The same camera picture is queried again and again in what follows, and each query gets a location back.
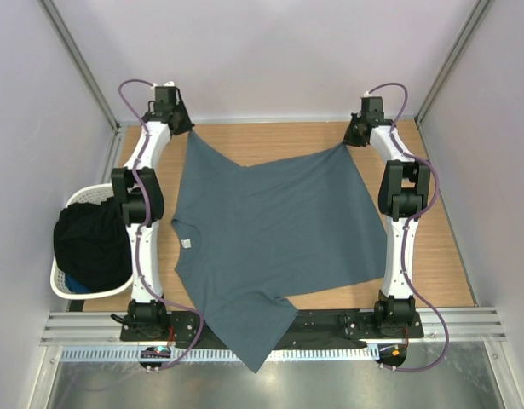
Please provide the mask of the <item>grey-blue t shirt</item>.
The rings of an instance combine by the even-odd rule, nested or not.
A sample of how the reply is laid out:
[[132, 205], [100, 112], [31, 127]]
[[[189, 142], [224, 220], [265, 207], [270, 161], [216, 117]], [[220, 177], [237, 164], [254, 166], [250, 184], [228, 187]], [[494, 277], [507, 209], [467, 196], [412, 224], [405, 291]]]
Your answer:
[[242, 166], [187, 137], [176, 272], [253, 372], [297, 316], [293, 296], [381, 279], [387, 235], [348, 148]]

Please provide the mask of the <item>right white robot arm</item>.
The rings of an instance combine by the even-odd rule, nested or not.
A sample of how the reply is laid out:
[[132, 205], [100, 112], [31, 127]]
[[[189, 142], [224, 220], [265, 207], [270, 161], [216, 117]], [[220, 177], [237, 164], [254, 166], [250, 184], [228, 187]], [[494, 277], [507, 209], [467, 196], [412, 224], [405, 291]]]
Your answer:
[[357, 337], [403, 337], [420, 321], [412, 289], [414, 243], [420, 215], [429, 204], [431, 169], [401, 140], [385, 118], [383, 98], [366, 93], [360, 111], [351, 115], [343, 141], [375, 148], [385, 163], [377, 207], [387, 226], [383, 284], [371, 313], [359, 313], [350, 324]]

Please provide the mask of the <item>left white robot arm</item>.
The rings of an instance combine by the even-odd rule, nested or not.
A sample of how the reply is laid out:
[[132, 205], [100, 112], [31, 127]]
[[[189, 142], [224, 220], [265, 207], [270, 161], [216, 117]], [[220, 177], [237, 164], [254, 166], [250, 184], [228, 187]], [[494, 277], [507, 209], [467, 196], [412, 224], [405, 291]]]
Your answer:
[[158, 268], [158, 231], [164, 215], [164, 195], [156, 175], [163, 150], [174, 135], [193, 123], [174, 82], [137, 83], [150, 86], [153, 98], [146, 113], [134, 115], [141, 135], [124, 165], [111, 173], [113, 196], [129, 236], [132, 292], [125, 316], [112, 318], [122, 326], [122, 341], [159, 341], [171, 331]]

